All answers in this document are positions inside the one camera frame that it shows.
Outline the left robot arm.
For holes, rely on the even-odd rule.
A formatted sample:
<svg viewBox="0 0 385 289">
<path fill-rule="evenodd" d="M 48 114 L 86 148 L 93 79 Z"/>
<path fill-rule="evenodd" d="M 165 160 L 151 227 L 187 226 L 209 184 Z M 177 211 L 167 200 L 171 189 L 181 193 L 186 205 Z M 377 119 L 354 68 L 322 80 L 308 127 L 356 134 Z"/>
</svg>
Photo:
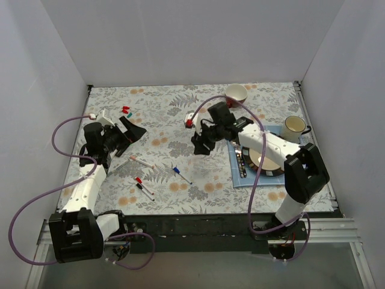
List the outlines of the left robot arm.
<svg viewBox="0 0 385 289">
<path fill-rule="evenodd" d="M 82 180 L 75 185 L 65 206 L 49 218 L 51 240 L 59 263 L 100 258 L 109 237 L 120 241 L 127 236 L 128 226 L 123 222 L 124 215 L 120 210 L 94 213 L 112 158 L 120 157 L 146 133 L 145 129 L 124 117 L 119 120 L 126 128 L 125 132 L 103 116 L 83 127 L 85 144 L 79 151 Z"/>
</svg>

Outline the blue cap whiteboard marker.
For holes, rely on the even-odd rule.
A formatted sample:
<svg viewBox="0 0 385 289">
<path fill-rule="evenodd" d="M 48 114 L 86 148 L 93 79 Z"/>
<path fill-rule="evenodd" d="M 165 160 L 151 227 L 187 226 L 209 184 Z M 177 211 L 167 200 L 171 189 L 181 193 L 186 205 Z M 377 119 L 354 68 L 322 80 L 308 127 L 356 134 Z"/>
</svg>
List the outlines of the blue cap whiteboard marker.
<svg viewBox="0 0 385 289">
<path fill-rule="evenodd" d="M 184 176 L 180 170 L 177 168 L 177 167 L 173 167 L 173 171 L 179 175 L 183 180 L 185 180 L 188 184 L 193 184 L 193 182 L 191 180 L 189 180 L 186 176 Z"/>
</svg>

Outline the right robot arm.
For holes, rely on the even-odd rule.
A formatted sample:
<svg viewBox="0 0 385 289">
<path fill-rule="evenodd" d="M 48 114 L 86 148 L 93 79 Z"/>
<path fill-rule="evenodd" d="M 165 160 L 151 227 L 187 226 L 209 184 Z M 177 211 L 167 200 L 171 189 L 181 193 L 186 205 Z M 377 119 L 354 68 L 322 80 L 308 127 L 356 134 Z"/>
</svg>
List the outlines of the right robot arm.
<svg viewBox="0 0 385 289">
<path fill-rule="evenodd" d="M 312 143 L 289 142 L 264 129 L 255 115 L 235 118 L 225 102 L 209 109 L 211 125 L 207 126 L 197 112 L 187 114 L 184 124 L 195 130 L 191 141 L 194 154 L 209 155 L 216 142 L 235 141 L 269 158 L 284 172 L 286 197 L 270 222 L 262 228 L 249 229 L 253 234 L 273 233 L 286 239 L 294 232 L 294 223 L 304 216 L 304 209 L 313 196 L 329 182 L 330 177 L 319 149 Z"/>
</svg>

